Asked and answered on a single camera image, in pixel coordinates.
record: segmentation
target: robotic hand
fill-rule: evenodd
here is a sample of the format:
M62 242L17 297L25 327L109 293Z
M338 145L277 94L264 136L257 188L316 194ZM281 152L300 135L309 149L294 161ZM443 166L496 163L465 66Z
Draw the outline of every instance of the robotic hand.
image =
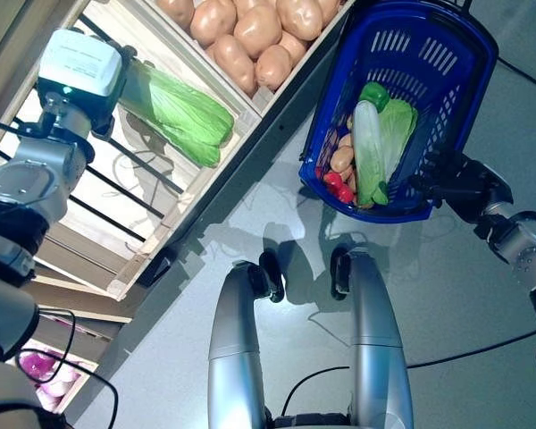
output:
M18 131L15 156L0 166L0 428L45 427L33 387L4 364L38 324L36 303L18 288L33 277L34 255L94 159L88 134L111 135L134 54L78 31L55 31L39 65L40 121Z
M516 279L530 292L536 312L536 212L516 212L507 183L488 166L455 151L434 151L430 163L411 184L440 207L442 200L490 250L513 266Z

